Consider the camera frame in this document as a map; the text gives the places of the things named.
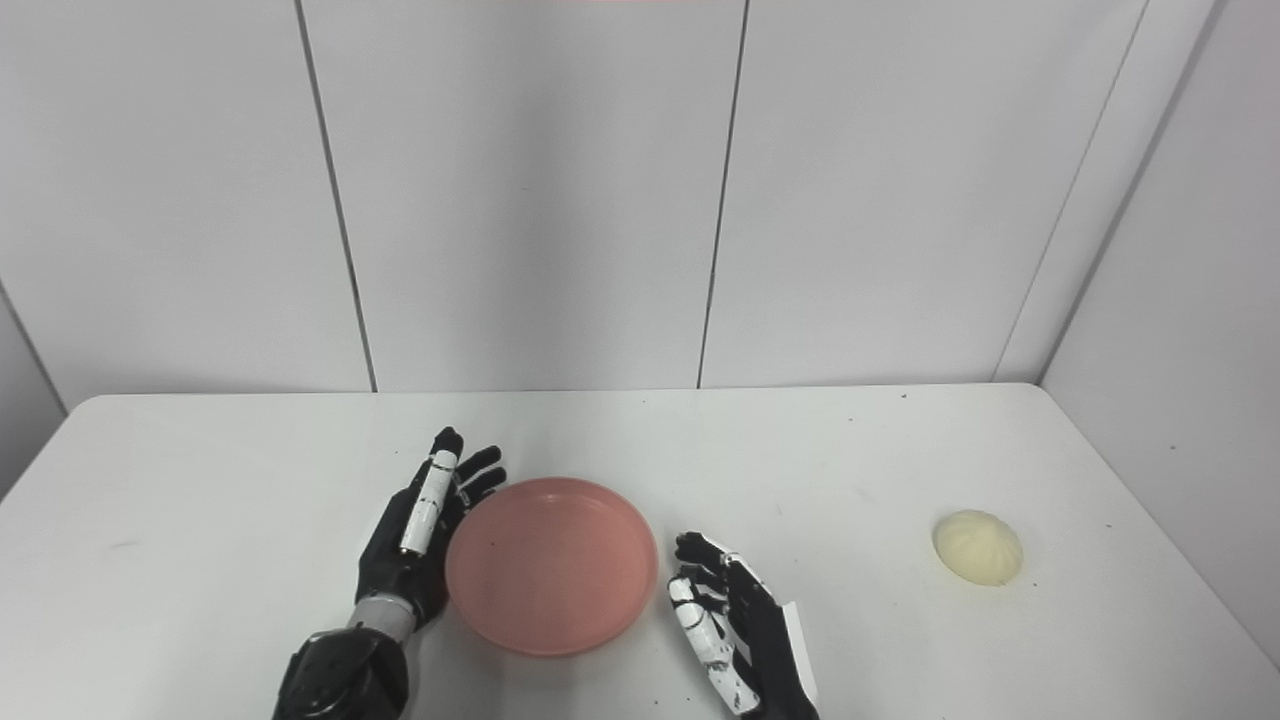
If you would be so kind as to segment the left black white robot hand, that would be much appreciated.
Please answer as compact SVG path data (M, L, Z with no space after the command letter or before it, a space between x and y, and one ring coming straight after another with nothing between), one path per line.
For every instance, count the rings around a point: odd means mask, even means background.
M416 632L439 616L447 605L445 555L460 524L507 480L498 446L490 445L467 459L461 457L463 450L465 439L454 428L447 427L436 434L430 454L411 482L388 501L358 559L355 601L375 596L402 600L412 610ZM453 460L445 465L451 477L444 482L428 541L421 550L408 550L404 536L411 518L422 488L433 477L443 477L439 464L443 459Z

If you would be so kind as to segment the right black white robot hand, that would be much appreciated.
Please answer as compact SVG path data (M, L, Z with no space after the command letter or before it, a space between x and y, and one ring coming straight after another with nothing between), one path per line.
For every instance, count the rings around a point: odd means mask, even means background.
M817 719L817 680L795 602L703 533L675 539L667 593L710 687L736 719Z

